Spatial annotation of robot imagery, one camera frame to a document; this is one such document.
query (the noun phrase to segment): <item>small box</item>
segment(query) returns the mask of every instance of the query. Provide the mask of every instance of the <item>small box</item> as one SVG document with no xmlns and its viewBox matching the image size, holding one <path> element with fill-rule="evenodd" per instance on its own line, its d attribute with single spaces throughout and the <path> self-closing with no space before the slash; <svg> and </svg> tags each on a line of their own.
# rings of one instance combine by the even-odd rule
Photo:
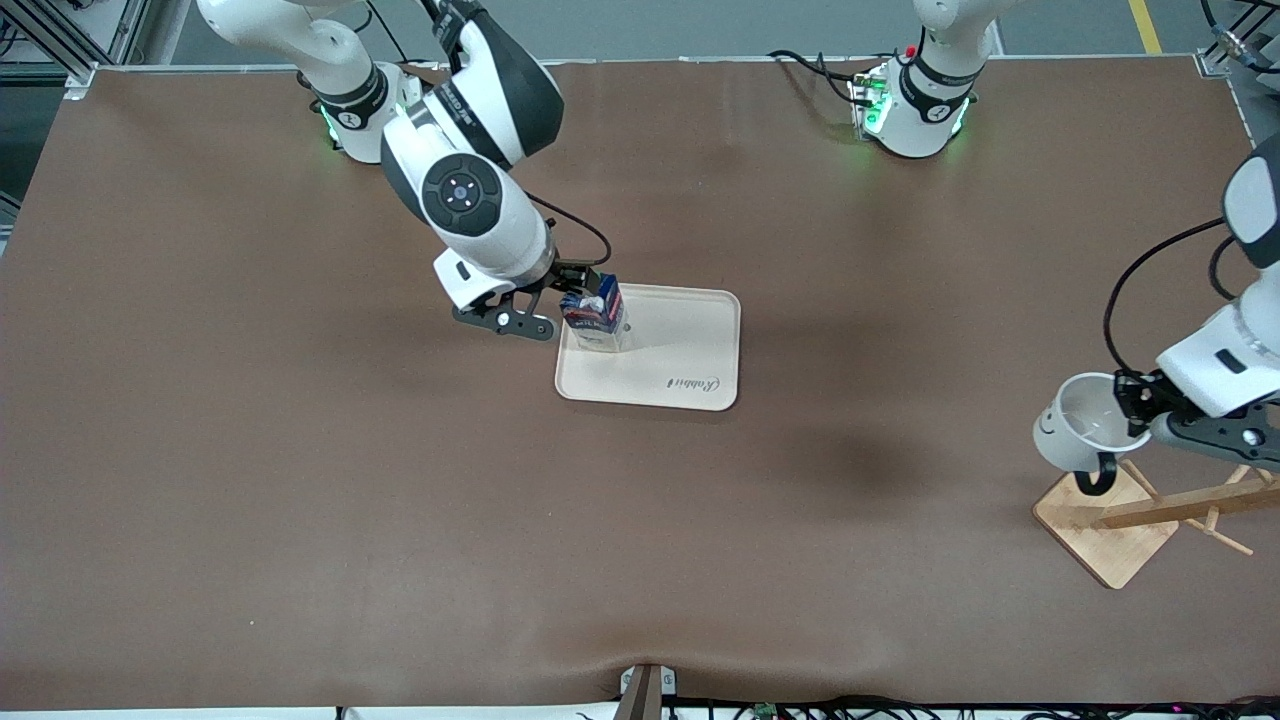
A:
<svg viewBox="0 0 1280 720">
<path fill-rule="evenodd" d="M 564 324 L 585 350 L 622 352 L 628 347 L 631 327 L 627 306 L 616 275 L 600 275 L 596 295 L 567 292 L 561 299 Z"/>
</svg>

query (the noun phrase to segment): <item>logo on tray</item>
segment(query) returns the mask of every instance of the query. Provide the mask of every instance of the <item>logo on tray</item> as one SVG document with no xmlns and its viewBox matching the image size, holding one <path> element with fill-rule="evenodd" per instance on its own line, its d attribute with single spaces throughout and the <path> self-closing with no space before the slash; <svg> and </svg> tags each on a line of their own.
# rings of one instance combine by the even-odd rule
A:
<svg viewBox="0 0 1280 720">
<path fill-rule="evenodd" d="M 671 378 L 667 380 L 667 389 L 692 389 L 701 392 L 716 392 L 719 389 L 719 378 Z"/>
</svg>

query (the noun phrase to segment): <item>white tray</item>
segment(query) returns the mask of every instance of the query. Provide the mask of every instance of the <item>white tray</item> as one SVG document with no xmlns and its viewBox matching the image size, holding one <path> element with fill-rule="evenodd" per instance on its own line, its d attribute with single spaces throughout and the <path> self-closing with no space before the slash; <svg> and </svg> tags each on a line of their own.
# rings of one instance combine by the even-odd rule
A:
<svg viewBox="0 0 1280 720">
<path fill-rule="evenodd" d="M 561 328 L 556 389 L 568 400 L 728 410 L 737 400 L 742 306 L 732 292 L 622 283 L 625 352 L 579 346 Z"/>
</svg>

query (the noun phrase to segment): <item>brown tabletop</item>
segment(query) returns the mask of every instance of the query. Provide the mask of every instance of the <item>brown tabletop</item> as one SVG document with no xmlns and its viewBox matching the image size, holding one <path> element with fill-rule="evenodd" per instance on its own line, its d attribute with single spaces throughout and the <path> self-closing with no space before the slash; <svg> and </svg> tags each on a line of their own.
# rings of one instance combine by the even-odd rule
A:
<svg viewBox="0 0 1280 720">
<path fill-rule="evenodd" d="M 1029 512 L 1116 275 L 1248 152 L 1225 83 L 997 61 L 906 161 L 794 65 L 554 72 L 561 141 L 516 176 L 625 281 L 741 299 L 737 405 L 567 402 L 553 346 L 456 324 L 439 240 L 291 74 L 99 73 L 0 263 L 0 706 L 577 702 L 636 661 L 753 700 L 1277 689 L 1276 515 L 1112 592 Z M 1133 281 L 1132 363 L 1217 307 L 1216 240 Z"/>
</svg>

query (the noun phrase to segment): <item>yellow line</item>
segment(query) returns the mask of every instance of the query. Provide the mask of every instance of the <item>yellow line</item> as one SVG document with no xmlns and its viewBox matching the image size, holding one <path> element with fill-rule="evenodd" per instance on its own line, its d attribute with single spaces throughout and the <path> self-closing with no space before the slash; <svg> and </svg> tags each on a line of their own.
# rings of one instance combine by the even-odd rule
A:
<svg viewBox="0 0 1280 720">
<path fill-rule="evenodd" d="M 1129 0 L 1129 10 L 1133 13 L 1133 24 L 1138 26 L 1138 35 L 1142 36 L 1142 49 L 1148 55 L 1160 55 L 1160 38 L 1156 37 L 1156 26 L 1151 22 L 1151 13 L 1147 12 L 1147 0 Z"/>
</svg>

